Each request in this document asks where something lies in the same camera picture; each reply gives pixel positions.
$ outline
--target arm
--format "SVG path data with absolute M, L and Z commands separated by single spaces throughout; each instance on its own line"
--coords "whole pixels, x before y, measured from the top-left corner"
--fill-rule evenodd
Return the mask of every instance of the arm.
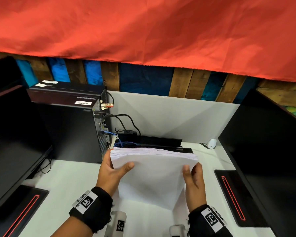
M 190 212 L 190 237 L 232 237 L 217 214 L 207 205 L 202 165 L 197 163 L 192 172 L 189 166 L 184 166 L 183 177 L 186 184 L 185 198 Z M 215 219 L 213 223 L 217 224 L 215 227 L 205 218 L 208 213 L 211 215 L 211 212 L 214 212 L 212 215 Z
M 93 233 L 104 228 L 108 223 L 113 203 L 112 196 L 117 190 L 121 178 L 134 167 L 134 163 L 126 163 L 120 169 L 113 169 L 110 151 L 103 157 L 98 181 L 91 190 L 97 198 L 84 214 L 72 208 L 71 215 L 51 237 L 92 237 Z

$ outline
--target red outlined slot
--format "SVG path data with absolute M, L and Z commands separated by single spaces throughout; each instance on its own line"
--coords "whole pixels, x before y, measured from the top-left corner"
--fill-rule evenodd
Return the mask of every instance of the red outlined slot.
M 231 198 L 231 200 L 232 200 L 232 202 L 233 202 L 233 204 L 234 204 L 234 206 L 235 206 L 235 208 L 236 208 L 236 210 L 238 212 L 238 215 L 240 216 L 240 219 L 245 221 L 246 220 L 245 215 L 243 214 L 243 212 L 242 212 L 242 210 L 240 208 L 240 205 L 238 204 L 238 201 L 237 201 L 234 193 L 232 192 L 232 189 L 230 188 L 230 185 L 229 185 L 229 183 L 228 183 L 225 176 L 222 176 L 222 181 L 224 182 L 224 184 L 226 186 L 226 189 L 227 189 L 227 191 L 228 191 L 228 193 L 230 195 L 230 198 Z
M 39 199 L 40 195 L 35 195 L 32 200 L 28 203 L 28 205 L 25 207 L 25 209 L 22 211 L 22 213 L 19 215 L 19 217 L 14 221 L 14 223 L 11 225 L 11 227 L 8 229 L 8 231 L 4 234 L 3 237 L 10 237 L 12 235 L 13 231 L 16 229 L 16 227 L 21 223 L 21 221 L 24 219 L 26 214 L 30 211 L 30 209 L 33 207 L 35 202 Z

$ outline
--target person's left hand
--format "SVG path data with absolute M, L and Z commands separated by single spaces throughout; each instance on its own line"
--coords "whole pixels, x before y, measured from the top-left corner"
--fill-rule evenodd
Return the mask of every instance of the person's left hand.
M 117 190 L 122 177 L 133 169 L 135 164 L 133 162 L 128 162 L 121 168 L 115 170 L 113 169 L 111 162 L 110 152 L 111 150 L 107 150 L 103 157 L 99 170 L 98 181 L 95 186 L 102 188 L 112 197 Z

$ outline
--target white partition panel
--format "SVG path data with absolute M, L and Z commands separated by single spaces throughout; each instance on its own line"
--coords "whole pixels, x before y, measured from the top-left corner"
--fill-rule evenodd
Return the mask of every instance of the white partition panel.
M 111 114 L 128 114 L 142 135 L 178 138 L 207 143 L 216 139 L 238 108 L 238 104 L 109 91 L 114 99 Z M 135 130 L 128 117 L 120 117 Z M 116 118 L 112 127 L 122 129 Z

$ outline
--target blue painted panel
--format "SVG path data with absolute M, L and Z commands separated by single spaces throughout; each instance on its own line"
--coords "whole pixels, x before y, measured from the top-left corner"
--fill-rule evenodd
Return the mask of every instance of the blue painted panel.
M 260 80 L 261 80 L 260 78 L 248 76 L 245 82 L 243 83 L 242 87 L 240 88 L 233 103 L 241 104 L 242 100 L 248 94 L 249 90 L 257 88 Z
M 168 96 L 174 67 L 120 63 L 120 88 L 123 92 Z
M 226 77 L 227 73 L 212 71 L 205 86 L 201 100 L 215 101 Z
M 29 87 L 38 83 L 38 80 L 33 72 L 31 64 L 28 61 L 16 60 L 16 63 L 18 64 L 18 66 L 23 74 L 23 77 Z
M 101 62 L 83 61 L 88 84 L 103 86 Z
M 64 59 L 48 57 L 48 62 L 54 80 L 70 82 Z

